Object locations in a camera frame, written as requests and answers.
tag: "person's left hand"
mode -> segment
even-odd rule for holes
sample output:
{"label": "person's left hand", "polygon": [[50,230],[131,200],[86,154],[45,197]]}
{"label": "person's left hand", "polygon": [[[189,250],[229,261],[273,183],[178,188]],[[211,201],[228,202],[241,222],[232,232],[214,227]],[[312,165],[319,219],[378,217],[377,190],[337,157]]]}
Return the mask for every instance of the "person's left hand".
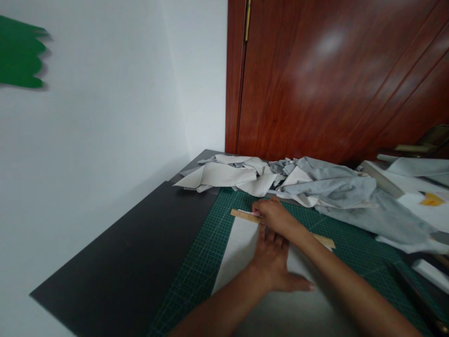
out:
{"label": "person's left hand", "polygon": [[259,225],[259,237],[254,257],[248,267],[254,267],[270,291],[313,291],[315,286],[305,278],[287,270],[289,242],[266,226]]}

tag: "person's right hand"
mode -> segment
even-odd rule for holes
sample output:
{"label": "person's right hand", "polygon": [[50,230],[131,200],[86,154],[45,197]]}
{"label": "person's right hand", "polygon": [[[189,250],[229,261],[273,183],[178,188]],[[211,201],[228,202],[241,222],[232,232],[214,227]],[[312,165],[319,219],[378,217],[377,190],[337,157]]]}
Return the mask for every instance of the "person's right hand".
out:
{"label": "person's right hand", "polygon": [[282,206],[278,197],[253,202],[253,215],[262,216],[261,224],[288,238],[293,227],[305,227]]}

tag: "wooden ruler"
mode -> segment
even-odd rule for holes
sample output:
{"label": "wooden ruler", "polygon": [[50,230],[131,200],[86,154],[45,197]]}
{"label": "wooden ruler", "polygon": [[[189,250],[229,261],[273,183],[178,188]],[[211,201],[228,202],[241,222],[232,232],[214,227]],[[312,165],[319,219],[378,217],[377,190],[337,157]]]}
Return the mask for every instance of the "wooden ruler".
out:
{"label": "wooden ruler", "polygon": [[[262,219],[260,217],[256,217],[256,216],[251,215],[249,213],[242,212],[242,211],[239,211],[239,210],[236,210],[236,209],[233,209],[233,208],[231,209],[231,215],[233,215],[235,217],[238,217],[238,218],[242,218],[242,219],[251,221],[251,222],[255,222],[255,223],[260,223],[261,219]],[[320,236],[320,235],[317,235],[317,234],[313,234],[313,233],[312,233],[312,235],[315,237],[315,239],[320,241],[325,246],[328,246],[328,247],[333,248],[333,249],[336,248],[335,247],[335,243],[333,242],[332,239],[329,239],[329,238],[326,238],[324,236]]]}

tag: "hand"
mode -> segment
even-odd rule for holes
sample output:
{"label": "hand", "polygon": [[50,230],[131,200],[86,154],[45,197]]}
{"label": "hand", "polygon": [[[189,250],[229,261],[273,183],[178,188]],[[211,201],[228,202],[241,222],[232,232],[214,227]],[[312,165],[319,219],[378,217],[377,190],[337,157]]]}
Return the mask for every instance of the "hand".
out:
{"label": "hand", "polygon": [[262,216],[262,224],[286,237],[292,227],[305,227],[282,206],[278,197],[253,202],[253,215]]}
{"label": "hand", "polygon": [[254,268],[265,282],[269,291],[313,291],[315,286],[302,276],[291,274],[287,270],[289,242],[272,230],[265,233],[266,227],[259,225],[254,257],[248,268]]}

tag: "green cutting mat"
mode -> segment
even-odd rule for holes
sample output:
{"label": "green cutting mat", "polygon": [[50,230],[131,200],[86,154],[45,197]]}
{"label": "green cutting mat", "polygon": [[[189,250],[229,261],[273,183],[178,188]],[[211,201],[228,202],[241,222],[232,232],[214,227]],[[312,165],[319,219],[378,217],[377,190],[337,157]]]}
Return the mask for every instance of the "green cutting mat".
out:
{"label": "green cutting mat", "polygon": [[[247,193],[222,188],[214,205],[190,247],[187,255],[160,306],[148,333],[164,336],[195,306],[210,296],[231,233],[234,217],[232,208],[251,210],[258,198]],[[321,215],[315,210],[283,204],[285,208],[312,233],[334,240],[334,253],[355,272],[367,280],[425,336],[432,336],[421,316],[387,271],[384,261],[394,263],[427,295],[411,270],[395,249],[377,242],[362,229]],[[435,312],[449,323],[440,308],[427,295]]]}

